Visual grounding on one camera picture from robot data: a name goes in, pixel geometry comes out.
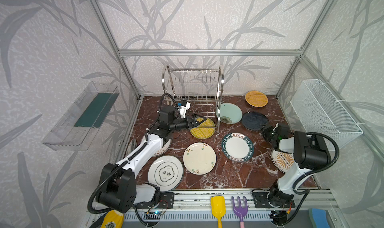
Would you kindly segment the light green flower plate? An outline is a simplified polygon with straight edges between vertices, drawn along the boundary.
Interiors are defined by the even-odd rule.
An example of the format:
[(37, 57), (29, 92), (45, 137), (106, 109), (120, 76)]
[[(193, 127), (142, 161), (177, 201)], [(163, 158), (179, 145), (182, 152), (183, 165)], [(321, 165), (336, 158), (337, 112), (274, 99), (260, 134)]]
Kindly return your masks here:
[(220, 117), (220, 122), (225, 124), (236, 124), (243, 117), (242, 110), (235, 104), (222, 103), (220, 108), (216, 108), (216, 115)]

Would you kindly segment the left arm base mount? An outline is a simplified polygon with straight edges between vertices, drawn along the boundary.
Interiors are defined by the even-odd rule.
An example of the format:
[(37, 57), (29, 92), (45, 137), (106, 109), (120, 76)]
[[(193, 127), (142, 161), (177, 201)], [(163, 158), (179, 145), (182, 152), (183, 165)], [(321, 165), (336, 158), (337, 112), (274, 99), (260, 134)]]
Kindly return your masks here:
[(143, 202), (138, 205), (139, 209), (160, 208), (160, 209), (172, 209), (175, 201), (175, 193), (173, 192), (160, 192), (150, 202)]

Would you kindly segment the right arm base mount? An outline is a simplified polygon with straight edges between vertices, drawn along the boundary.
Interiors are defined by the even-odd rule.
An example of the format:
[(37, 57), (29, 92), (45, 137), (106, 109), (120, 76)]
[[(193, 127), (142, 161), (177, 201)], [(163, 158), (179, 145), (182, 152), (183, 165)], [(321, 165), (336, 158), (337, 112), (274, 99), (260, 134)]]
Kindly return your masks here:
[(280, 191), (271, 194), (268, 191), (254, 190), (252, 197), (255, 208), (259, 209), (288, 209), (295, 208), (294, 195), (288, 195)]

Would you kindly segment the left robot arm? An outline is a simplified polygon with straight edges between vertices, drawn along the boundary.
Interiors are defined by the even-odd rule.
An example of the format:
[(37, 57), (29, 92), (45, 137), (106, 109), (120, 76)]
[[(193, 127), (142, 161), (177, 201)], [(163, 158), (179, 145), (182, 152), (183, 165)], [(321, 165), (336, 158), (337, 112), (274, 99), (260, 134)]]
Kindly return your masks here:
[(188, 116), (186, 106), (165, 106), (158, 110), (157, 120), (145, 133), (141, 142), (128, 156), (116, 164), (106, 164), (100, 181), (91, 194), (87, 209), (91, 214), (115, 210), (126, 213), (141, 203), (160, 202), (160, 188), (153, 184), (138, 185), (136, 177), (149, 159), (158, 152), (175, 131), (190, 130), (201, 125), (207, 117)]

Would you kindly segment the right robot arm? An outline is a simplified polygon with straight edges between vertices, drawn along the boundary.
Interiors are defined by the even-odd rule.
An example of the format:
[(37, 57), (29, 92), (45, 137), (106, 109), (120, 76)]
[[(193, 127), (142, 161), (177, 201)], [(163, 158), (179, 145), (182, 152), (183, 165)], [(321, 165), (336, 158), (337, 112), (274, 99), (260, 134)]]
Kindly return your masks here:
[(288, 125), (266, 124), (262, 134), (275, 151), (292, 154), (294, 158), (293, 165), (270, 188), (268, 201), (273, 207), (287, 205), (296, 195), (308, 195), (309, 190), (298, 188), (312, 175), (332, 167), (340, 156), (336, 141), (322, 133), (295, 131), (289, 137)]

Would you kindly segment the steel dish rack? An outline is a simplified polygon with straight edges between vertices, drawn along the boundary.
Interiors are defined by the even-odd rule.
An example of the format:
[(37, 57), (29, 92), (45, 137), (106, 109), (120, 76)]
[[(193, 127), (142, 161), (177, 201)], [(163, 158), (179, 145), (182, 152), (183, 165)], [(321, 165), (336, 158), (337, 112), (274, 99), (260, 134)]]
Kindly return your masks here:
[(180, 102), (186, 100), (191, 103), (188, 115), (196, 113), (214, 122), (211, 126), (220, 132), (221, 104), (224, 89), (224, 73), (221, 67), (214, 69), (203, 68), (172, 68), (164, 67), (162, 86), (165, 93), (169, 93)]

